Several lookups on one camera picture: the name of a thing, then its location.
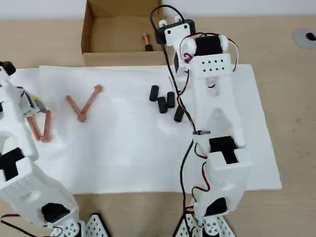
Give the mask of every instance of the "black cylinder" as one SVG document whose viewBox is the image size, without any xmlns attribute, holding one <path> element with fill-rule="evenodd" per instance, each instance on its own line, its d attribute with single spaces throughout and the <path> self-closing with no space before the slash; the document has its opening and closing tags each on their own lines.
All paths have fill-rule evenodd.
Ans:
<svg viewBox="0 0 316 237">
<path fill-rule="evenodd" d="M 152 89 L 150 90 L 149 100 L 155 102 L 158 98 L 159 86 L 152 85 Z"/>
<path fill-rule="evenodd" d="M 173 119 L 176 122 L 181 122 L 182 118 L 183 118 L 183 115 L 184 115 L 184 109 L 181 106 L 178 105 L 177 111 L 176 111 Z"/>
<path fill-rule="evenodd" d="M 161 114 L 165 114 L 168 111 L 168 107 L 167 107 L 167 102 L 166 102 L 166 98 L 164 97 L 159 97 L 157 99 L 158 101 L 158 107 L 159 107 L 159 112 Z"/>
<path fill-rule="evenodd" d="M 167 105 L 168 105 L 168 108 L 174 108 L 176 106 L 173 91 L 167 93 Z"/>
<path fill-rule="evenodd" d="M 154 48 L 153 48 L 153 46 L 152 46 L 151 44 L 147 44 L 147 45 L 145 45 L 145 50 L 146 50 L 147 52 L 151 52 L 151 51 L 154 50 Z"/>
</svg>

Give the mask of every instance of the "table surface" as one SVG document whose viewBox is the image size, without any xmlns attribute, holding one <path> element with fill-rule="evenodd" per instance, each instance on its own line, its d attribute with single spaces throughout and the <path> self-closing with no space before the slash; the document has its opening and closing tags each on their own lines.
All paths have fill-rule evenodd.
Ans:
<svg viewBox="0 0 316 237">
<path fill-rule="evenodd" d="M 298 48 L 292 34 L 298 28 L 316 31 L 316 18 L 213 18 L 207 23 L 196 19 L 196 24 L 199 31 L 234 39 L 240 62 L 252 64 L 283 184 L 280 191 L 247 192 L 237 211 L 227 216 L 230 225 L 239 237 L 315 236 L 316 49 Z M 81 66 L 81 26 L 82 21 L 0 22 L 0 60 L 23 55 L 18 57 L 21 67 Z M 68 38 L 57 36 L 58 32 Z M 170 237 L 182 209 L 182 195 L 171 193 L 80 195 L 76 199 L 83 220 L 99 211 L 118 237 Z M 9 212 L 8 204 L 1 201 L 0 213 Z M 12 222 L 39 236 L 47 234 L 22 220 Z M 4 225 L 0 233 L 24 236 Z"/>
</svg>

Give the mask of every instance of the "cardboard box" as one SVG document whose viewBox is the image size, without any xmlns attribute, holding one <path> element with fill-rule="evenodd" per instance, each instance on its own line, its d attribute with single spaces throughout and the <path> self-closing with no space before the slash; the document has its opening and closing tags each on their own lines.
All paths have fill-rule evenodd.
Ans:
<svg viewBox="0 0 316 237">
<path fill-rule="evenodd" d="M 81 39 L 85 65 L 164 65 L 150 23 L 150 13 L 158 5 L 160 0 L 88 0 Z M 157 26 L 161 12 L 154 15 Z M 154 52 L 145 51 L 144 32 L 150 34 Z"/>
</svg>

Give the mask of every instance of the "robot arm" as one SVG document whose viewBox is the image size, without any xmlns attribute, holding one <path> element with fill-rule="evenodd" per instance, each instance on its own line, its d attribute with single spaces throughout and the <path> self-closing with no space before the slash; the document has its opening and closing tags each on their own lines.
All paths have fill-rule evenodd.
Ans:
<svg viewBox="0 0 316 237">
<path fill-rule="evenodd" d="M 237 208 L 252 166 L 233 95 L 234 68 L 227 53 L 231 40 L 218 34 L 196 33 L 194 21 L 183 21 L 180 16 L 175 17 L 175 23 L 168 25 L 163 20 L 159 26 L 156 40 L 174 48 L 176 77 L 190 71 L 196 105 L 197 132 L 193 139 L 199 152 L 205 154 L 203 169 L 210 182 L 208 192 L 195 190 L 191 204 L 202 225 L 207 216 L 225 215 Z M 216 113 L 226 121 L 224 132 L 216 132 L 218 125 L 212 123 Z"/>
<path fill-rule="evenodd" d="M 26 106 L 25 100 L 29 101 L 26 93 L 12 85 L 9 81 L 11 73 L 7 71 L 2 64 L 0 147 L 3 151 L 9 137 L 15 137 L 17 144 L 15 149 L 0 156 L 0 198 L 35 225 L 59 226 L 69 237 L 83 237 L 85 223 L 79 220 L 79 207 L 74 197 L 60 182 L 46 176 L 34 162 L 39 155 L 25 118 L 37 113 L 39 108 Z"/>
</svg>

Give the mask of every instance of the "white paper sheet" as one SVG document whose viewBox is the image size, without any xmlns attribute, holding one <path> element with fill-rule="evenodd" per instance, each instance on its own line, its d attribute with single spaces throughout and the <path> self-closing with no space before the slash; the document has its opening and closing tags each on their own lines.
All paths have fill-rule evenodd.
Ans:
<svg viewBox="0 0 316 237">
<path fill-rule="evenodd" d="M 157 103 L 148 100 L 153 84 L 160 86 L 161 96 L 172 90 L 165 67 L 43 66 L 39 72 L 18 70 L 11 81 L 41 97 L 52 110 L 54 139 L 49 144 L 37 142 L 37 164 L 72 193 L 181 191 L 180 164 L 192 139 L 189 121 L 184 118 L 182 123 L 176 123 L 176 108 L 162 115 Z M 254 164 L 247 189 L 280 189 L 251 66 L 240 65 L 233 82 Z M 80 123 L 65 97 L 70 94 L 82 108 L 96 84 L 102 84 L 104 92 L 88 112 L 86 123 Z M 183 99 L 190 110 L 190 90 Z M 184 170 L 187 192 L 202 183 L 201 163 L 191 152 Z"/>
</svg>

